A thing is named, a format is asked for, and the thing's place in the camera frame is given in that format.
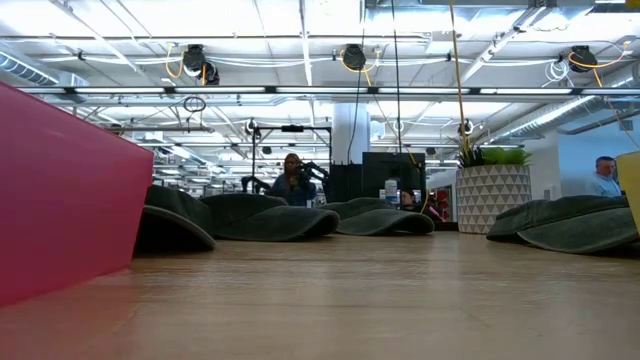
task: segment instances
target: woman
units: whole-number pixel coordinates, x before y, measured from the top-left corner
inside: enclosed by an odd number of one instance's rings
[[[297,173],[299,163],[298,155],[287,155],[284,159],[284,174],[278,176],[271,189],[271,195],[284,198],[291,206],[307,206],[307,200],[316,197],[315,184]]]

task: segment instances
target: green plant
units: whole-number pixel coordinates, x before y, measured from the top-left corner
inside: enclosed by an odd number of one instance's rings
[[[483,150],[476,146],[476,141],[481,136],[477,137],[475,140],[471,140],[469,137],[462,138],[451,138],[453,142],[458,145],[458,167],[461,169],[473,167],[473,166],[482,166],[485,165],[484,153]]]
[[[503,148],[483,149],[486,165],[527,165],[531,153],[521,148],[505,150]]]

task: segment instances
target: monitor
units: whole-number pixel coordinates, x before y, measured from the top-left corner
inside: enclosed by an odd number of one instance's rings
[[[398,189],[420,190],[418,201],[426,194],[426,175],[424,172],[424,153],[380,153],[362,154],[362,195],[379,197],[384,182],[393,179]]]

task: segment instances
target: fluorescent light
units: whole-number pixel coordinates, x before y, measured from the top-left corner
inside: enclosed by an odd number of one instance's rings
[[[458,160],[425,160],[425,164],[457,164]]]
[[[637,95],[640,89],[584,89],[582,93],[585,95]]]
[[[569,94],[573,89],[515,89],[515,88],[502,88],[502,89],[482,89],[480,94],[490,95],[558,95]]]
[[[91,88],[79,87],[75,88],[78,94],[164,94],[163,88]]]
[[[264,87],[177,87],[174,89],[179,94],[242,94],[263,93]]]
[[[283,87],[278,86],[276,88],[277,93],[289,93],[289,94],[325,94],[325,93],[337,93],[337,94],[356,94],[358,92],[366,92],[367,88],[354,88],[354,87]]]
[[[425,169],[458,170],[457,166],[425,166]]]
[[[63,88],[59,87],[39,87],[39,88],[18,88],[27,94],[64,94]]]
[[[178,155],[178,156],[183,157],[185,159],[188,159],[189,157],[191,157],[191,153],[188,152],[187,150],[183,149],[180,146],[173,146],[173,147],[171,147],[170,151],[172,153],[174,153],[175,155]]]
[[[165,143],[136,143],[136,145],[141,147],[163,147],[163,146],[175,146],[176,144],[165,144]]]
[[[463,94],[468,94],[469,89],[460,89]],[[397,94],[398,89],[385,87],[378,89],[380,94]],[[457,94],[457,88],[432,88],[432,87],[401,87],[400,94]]]
[[[172,86],[176,86],[176,83],[173,82],[173,80],[169,79],[169,78],[162,78],[160,79],[163,82],[168,82],[169,84],[171,84]]]

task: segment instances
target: yellow cord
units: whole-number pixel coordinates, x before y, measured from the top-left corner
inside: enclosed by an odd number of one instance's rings
[[[598,71],[596,69],[593,69],[593,75],[596,77],[596,81],[598,82],[598,85],[602,87],[602,81],[600,80],[600,76],[598,76]]]
[[[369,71],[371,71],[373,68],[375,68],[378,64],[378,60],[380,59],[380,53],[376,52],[376,62],[371,65],[371,67],[369,67],[368,69],[362,69],[362,70],[352,70],[349,69],[349,67],[347,66],[347,64],[344,63],[344,50],[340,51],[340,62],[342,63],[342,66],[344,66],[345,69],[351,71],[351,72],[363,72],[364,76],[367,78],[367,83],[369,84],[369,86],[371,86],[371,78],[369,77]]]
[[[462,106],[462,84],[460,81],[460,62],[458,61],[458,40],[456,36],[456,23],[455,16],[453,14],[453,0],[449,0],[449,12],[451,13],[451,27],[453,31],[453,53],[456,59],[456,79],[458,80],[458,105],[460,106],[460,134],[462,134],[462,144],[464,145],[462,151],[470,151],[467,149],[467,134],[464,132],[464,109]]]
[[[624,44],[624,49],[625,50],[627,49],[627,44]],[[573,63],[573,64],[576,64],[578,66],[582,66],[582,67],[587,68],[587,69],[601,69],[603,67],[611,66],[611,65],[619,62],[620,60],[622,60],[622,58],[624,57],[624,51],[623,51],[622,54],[620,54],[619,58],[613,60],[610,63],[606,63],[606,64],[602,64],[602,65],[588,65],[588,64],[583,64],[583,63],[580,63],[580,62],[577,62],[577,61],[573,60],[573,55],[575,55],[575,54],[576,53],[574,53],[574,52],[569,54],[569,56],[568,56],[569,61],[571,63]]]
[[[600,76],[598,76],[598,72],[596,71],[596,69],[593,69],[593,75],[596,77],[596,81],[598,82],[598,85],[600,87],[602,87],[602,81],[600,80]],[[622,130],[624,130],[625,134],[627,134],[627,136],[629,137],[629,139],[631,140],[631,142],[638,148],[640,149],[640,145],[638,145],[638,143],[636,142],[636,139],[633,138],[633,136],[631,136],[631,133],[629,132],[629,130],[627,130],[627,128],[624,126],[624,124],[622,123],[622,120],[620,119],[620,116],[618,115],[618,112],[616,111],[616,109],[613,107],[613,105],[611,105],[611,102],[609,100],[605,99],[605,102],[607,103],[607,105],[609,105],[609,108],[611,109],[611,111],[613,111],[613,116],[616,117],[616,120],[618,120],[618,124],[620,124],[620,128]]]
[[[176,75],[171,72],[171,69],[169,69],[169,56],[171,55],[171,49],[173,49],[173,44],[169,44],[169,51],[167,52],[167,62],[164,65],[167,69],[167,74],[169,74],[169,76],[171,76],[172,78],[177,79],[180,77],[180,75],[182,75],[182,60],[184,59],[184,51],[182,52],[182,54],[180,54],[180,70],[178,71],[178,75]]]
[[[369,72],[365,72],[364,76],[367,78],[367,84],[369,84],[369,86],[371,86],[371,78],[369,78]]]

